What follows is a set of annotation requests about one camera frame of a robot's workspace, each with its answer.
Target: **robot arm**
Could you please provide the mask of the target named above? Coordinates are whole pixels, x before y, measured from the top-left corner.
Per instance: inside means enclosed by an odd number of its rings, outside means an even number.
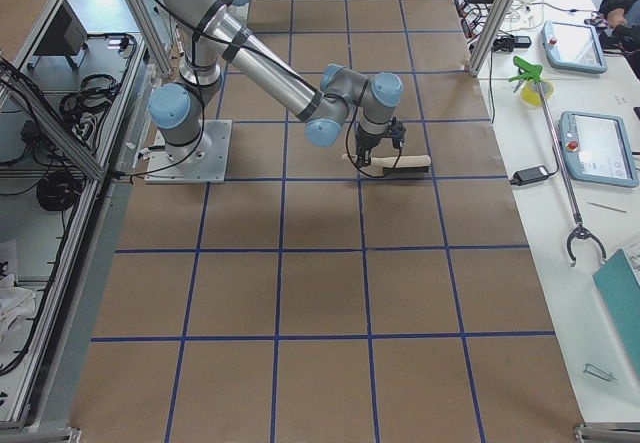
[[[199,86],[206,101],[219,88],[217,59],[221,56],[305,122],[308,139],[318,146],[332,145],[349,115],[361,107],[362,118],[355,131],[359,166],[370,164],[370,152],[382,138],[392,138],[396,148],[404,142],[404,128],[393,118],[403,91],[398,76],[380,73],[369,79],[329,65],[316,89],[229,13],[229,5],[248,0],[163,1],[184,35],[182,84]]]

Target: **white table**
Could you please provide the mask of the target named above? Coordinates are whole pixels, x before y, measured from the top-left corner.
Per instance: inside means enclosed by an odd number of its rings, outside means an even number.
[[[546,0],[563,8],[592,8],[590,0]],[[587,14],[568,15],[545,9],[545,19],[581,22]],[[555,93],[549,100],[553,117],[565,110],[617,115],[624,119],[634,151],[640,149],[640,120],[633,112],[640,106],[640,82],[623,58],[608,58],[609,70],[600,76],[552,69],[544,55],[540,29],[528,34],[533,40],[526,51],[495,54],[493,95],[495,132],[507,172],[545,164],[554,169],[551,136],[540,108],[514,94],[514,55],[543,64],[543,77],[552,81]],[[489,104],[488,64],[480,73],[480,85]],[[609,255],[625,240],[640,234],[640,188],[574,182],[584,225],[604,243]],[[593,283],[599,255],[591,241],[576,241],[576,268],[569,266],[565,248],[574,228],[568,197],[558,174],[544,183],[517,188],[514,195],[527,234],[538,275],[567,366],[578,405],[586,422],[640,422],[640,378],[626,357],[606,308]],[[626,211],[619,213],[588,202]],[[606,382],[585,374],[587,363],[616,380]]]
[[[602,75],[587,75],[585,73],[576,73],[566,70],[556,70],[547,63],[547,58],[542,47],[541,26],[536,26],[532,30],[521,30],[520,28],[531,25],[538,25],[542,21],[560,21],[574,24],[584,24],[585,18],[590,18],[590,13],[579,11],[575,13],[567,13],[559,11],[546,5],[537,4],[540,1],[549,3],[555,7],[562,9],[579,9],[591,10],[596,8],[591,0],[522,0],[525,2],[533,2],[530,6],[531,11],[521,9],[518,13],[521,19],[518,21],[505,22],[501,26],[501,30],[506,32],[514,32],[517,35],[524,35],[531,38],[531,47],[527,50],[518,50],[517,55],[527,60],[529,63],[542,64],[545,67],[544,77],[548,79],[584,79],[593,80],[612,80],[619,79],[621,75],[627,76],[629,73],[627,62],[622,57],[606,57],[609,71]],[[493,55],[493,74],[494,79],[511,78],[516,74],[515,67],[512,63],[513,54],[498,52]],[[479,78],[489,77],[489,65],[485,63],[480,71]]]

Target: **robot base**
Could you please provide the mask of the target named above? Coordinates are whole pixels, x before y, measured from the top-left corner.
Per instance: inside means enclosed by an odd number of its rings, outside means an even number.
[[[204,131],[211,138],[211,148],[202,158],[194,155],[197,162],[177,165],[144,177],[148,184],[173,185],[181,183],[223,183],[227,170],[229,141],[231,139],[231,120],[205,120]],[[164,138],[158,131],[154,145],[164,145]],[[149,159],[147,171],[155,171],[175,163],[164,151],[155,152]]]

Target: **metal frame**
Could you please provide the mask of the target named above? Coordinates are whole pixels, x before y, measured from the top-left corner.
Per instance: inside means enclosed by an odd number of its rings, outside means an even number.
[[[581,443],[639,443],[640,423],[585,423],[574,434]]]
[[[512,3],[513,0],[495,0],[491,6],[487,21],[476,43],[476,48],[471,54],[471,61],[469,62],[469,74],[471,76],[476,77],[480,73],[480,68],[491,51],[493,40],[495,40]]]
[[[56,276],[56,281],[49,292],[48,299],[45,303],[45,310],[42,313],[42,317],[33,339],[30,351],[31,357],[24,363],[26,365],[26,369],[24,370],[25,373],[22,378],[24,384],[20,386],[19,391],[16,393],[11,411],[9,412],[9,419],[3,422],[2,425],[0,425],[0,428],[20,428],[24,423],[28,410],[27,400],[31,394],[31,388],[37,376],[40,361],[44,354],[44,349],[49,340],[53,320],[56,316],[62,294],[66,288],[66,283],[71,271],[73,270],[77,247],[80,243],[80,239],[84,232],[84,226],[93,207],[98,190],[98,182],[92,181],[87,184],[87,187],[82,193],[76,218],[74,218],[71,223],[72,226],[69,232],[67,246],[61,256],[61,264],[59,266],[58,275]]]
[[[176,184],[176,183],[224,183],[229,155],[229,142],[231,140],[231,120],[205,120],[204,132],[211,139],[211,146],[202,157],[197,156],[199,151],[180,165],[161,170],[175,164],[165,152],[151,155],[147,171],[153,172],[145,176],[149,184]],[[158,131],[155,145],[164,145],[164,138]]]
[[[144,40],[147,43],[147,48],[151,59],[158,65],[158,71],[163,79],[167,79],[173,73],[171,68],[171,61],[169,60],[168,53],[170,51],[165,49],[162,39],[156,30],[156,27],[151,21],[149,12],[144,4],[144,0],[125,0],[131,14],[133,15],[138,29],[144,36]]]
[[[82,432],[76,428],[65,428],[50,433],[23,433],[0,436],[0,443],[80,443]]]

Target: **grid floor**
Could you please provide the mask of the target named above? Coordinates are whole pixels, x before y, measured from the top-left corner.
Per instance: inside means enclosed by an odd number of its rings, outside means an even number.
[[[136,184],[72,424],[87,442],[571,442],[580,421],[451,0],[255,0],[312,83],[393,71],[372,181],[233,68],[228,181]],[[393,155],[381,145],[379,155]]]

